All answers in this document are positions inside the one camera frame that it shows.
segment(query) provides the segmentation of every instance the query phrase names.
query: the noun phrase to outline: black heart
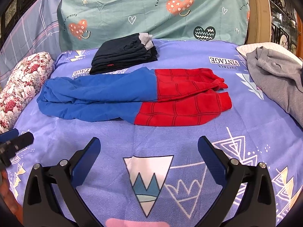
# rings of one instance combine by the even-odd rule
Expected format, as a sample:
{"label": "black heart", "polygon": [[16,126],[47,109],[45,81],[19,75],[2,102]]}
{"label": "black heart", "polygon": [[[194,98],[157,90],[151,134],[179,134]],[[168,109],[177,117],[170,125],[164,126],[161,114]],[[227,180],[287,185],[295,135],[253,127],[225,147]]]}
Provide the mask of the black heart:
{"label": "black heart", "polygon": [[212,26],[207,27],[205,30],[201,26],[194,29],[194,37],[200,41],[213,40],[216,36],[216,29]]}

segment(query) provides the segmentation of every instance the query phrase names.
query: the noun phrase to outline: orange heart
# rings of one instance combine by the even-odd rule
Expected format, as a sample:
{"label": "orange heart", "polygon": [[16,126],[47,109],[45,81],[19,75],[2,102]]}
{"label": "orange heart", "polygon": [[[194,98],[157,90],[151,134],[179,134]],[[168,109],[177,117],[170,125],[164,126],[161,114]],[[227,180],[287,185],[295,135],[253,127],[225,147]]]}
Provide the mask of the orange heart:
{"label": "orange heart", "polygon": [[173,15],[179,14],[194,4],[194,0],[169,0],[166,3],[166,9],[168,12],[172,13]]}
{"label": "orange heart", "polygon": [[69,30],[72,33],[73,36],[77,37],[81,40],[81,35],[86,31],[87,28],[87,21],[85,19],[82,19],[76,23],[70,23],[69,24]]}

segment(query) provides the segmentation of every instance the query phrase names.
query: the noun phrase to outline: metal screw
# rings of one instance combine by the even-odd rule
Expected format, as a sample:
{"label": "metal screw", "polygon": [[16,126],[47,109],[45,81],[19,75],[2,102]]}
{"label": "metal screw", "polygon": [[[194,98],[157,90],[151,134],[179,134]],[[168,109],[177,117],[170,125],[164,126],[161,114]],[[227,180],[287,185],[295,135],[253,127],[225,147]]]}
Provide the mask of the metal screw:
{"label": "metal screw", "polygon": [[63,159],[63,160],[60,161],[61,166],[66,166],[67,163],[68,163],[68,161],[66,159]]}
{"label": "metal screw", "polygon": [[33,167],[33,168],[34,168],[35,170],[37,170],[39,167],[40,167],[40,164],[37,163],[37,164],[34,164],[34,167]]}
{"label": "metal screw", "polygon": [[234,166],[239,165],[239,161],[237,159],[231,159],[230,163],[232,163]]}
{"label": "metal screw", "polygon": [[261,168],[263,168],[263,169],[266,168],[266,165],[265,165],[265,163],[263,163],[263,162],[260,162],[260,163],[259,163],[259,166],[260,166]]}

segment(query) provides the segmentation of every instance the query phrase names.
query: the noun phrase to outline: green sheet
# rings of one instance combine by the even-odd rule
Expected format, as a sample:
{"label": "green sheet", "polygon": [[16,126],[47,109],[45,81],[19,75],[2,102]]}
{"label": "green sheet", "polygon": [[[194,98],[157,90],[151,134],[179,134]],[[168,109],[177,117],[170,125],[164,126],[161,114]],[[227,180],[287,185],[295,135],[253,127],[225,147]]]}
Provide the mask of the green sheet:
{"label": "green sheet", "polygon": [[248,0],[62,0],[63,51],[90,49],[133,33],[168,40],[223,40],[244,44]]}

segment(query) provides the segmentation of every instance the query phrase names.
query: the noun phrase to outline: black folded garment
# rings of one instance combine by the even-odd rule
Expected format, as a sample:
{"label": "black folded garment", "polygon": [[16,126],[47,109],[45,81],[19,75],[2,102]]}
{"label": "black folded garment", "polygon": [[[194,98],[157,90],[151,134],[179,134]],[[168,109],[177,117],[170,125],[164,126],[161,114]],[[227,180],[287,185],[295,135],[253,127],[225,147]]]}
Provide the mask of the black folded garment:
{"label": "black folded garment", "polygon": [[136,33],[102,44],[92,62],[90,75],[113,72],[142,63],[156,61],[158,52],[152,35]]}

